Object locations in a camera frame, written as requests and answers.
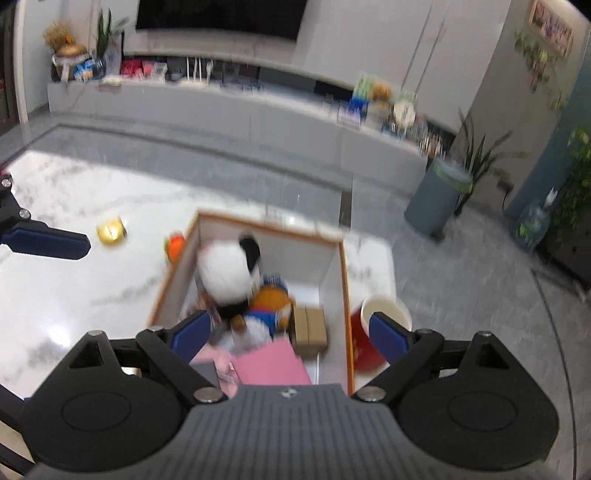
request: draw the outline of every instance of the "storage box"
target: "storage box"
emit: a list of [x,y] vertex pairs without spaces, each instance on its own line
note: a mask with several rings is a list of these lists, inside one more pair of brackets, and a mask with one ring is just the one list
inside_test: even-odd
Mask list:
[[261,247],[261,274],[278,274],[300,307],[321,307],[328,348],[304,361],[313,384],[340,384],[355,389],[350,308],[342,241],[289,228],[200,211],[186,235],[186,246],[171,267],[150,318],[150,325],[167,328],[194,301],[197,249],[216,239],[252,234]]
[[290,339],[296,355],[314,358],[328,346],[324,311],[315,307],[295,307],[291,317]]

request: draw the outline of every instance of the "television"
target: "television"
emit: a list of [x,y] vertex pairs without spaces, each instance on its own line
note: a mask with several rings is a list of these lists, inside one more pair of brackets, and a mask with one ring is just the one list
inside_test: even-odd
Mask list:
[[135,28],[231,30],[296,40],[307,0],[140,0]]

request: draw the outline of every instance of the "pink paper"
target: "pink paper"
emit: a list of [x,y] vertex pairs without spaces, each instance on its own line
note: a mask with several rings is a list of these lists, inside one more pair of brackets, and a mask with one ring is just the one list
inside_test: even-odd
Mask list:
[[233,364],[245,385],[311,385],[304,364],[285,339],[242,355]]
[[220,378],[220,388],[228,396],[228,398],[232,398],[236,395],[236,391],[238,390],[238,377],[234,370],[230,368],[230,365],[235,359],[228,351],[213,347],[206,343],[203,345],[201,350],[198,351],[197,355],[193,357],[193,360],[191,360],[190,363],[196,360],[213,360],[213,362],[216,364],[216,370],[218,373],[232,377],[235,381],[235,383],[230,383]]

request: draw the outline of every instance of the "panda plush toy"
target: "panda plush toy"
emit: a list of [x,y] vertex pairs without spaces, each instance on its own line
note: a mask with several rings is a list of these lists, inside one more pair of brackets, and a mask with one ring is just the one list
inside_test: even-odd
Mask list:
[[250,235],[238,242],[214,241],[197,254],[197,272],[222,320],[248,311],[261,288],[260,260],[261,249]]

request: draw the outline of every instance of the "marble floor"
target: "marble floor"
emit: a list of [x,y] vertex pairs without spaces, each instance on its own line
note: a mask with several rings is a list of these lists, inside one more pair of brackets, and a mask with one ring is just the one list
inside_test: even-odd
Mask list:
[[155,126],[41,115],[0,138],[2,146],[0,165],[38,150],[206,186],[386,239],[398,295],[414,327],[455,339],[492,330],[558,410],[561,429],[548,464],[565,480],[591,470],[591,311],[568,284],[524,255],[499,219],[466,208],[447,225],[445,241],[435,244],[405,222],[408,199],[376,182],[329,171],[307,174],[304,164],[270,170],[201,148],[188,132]]

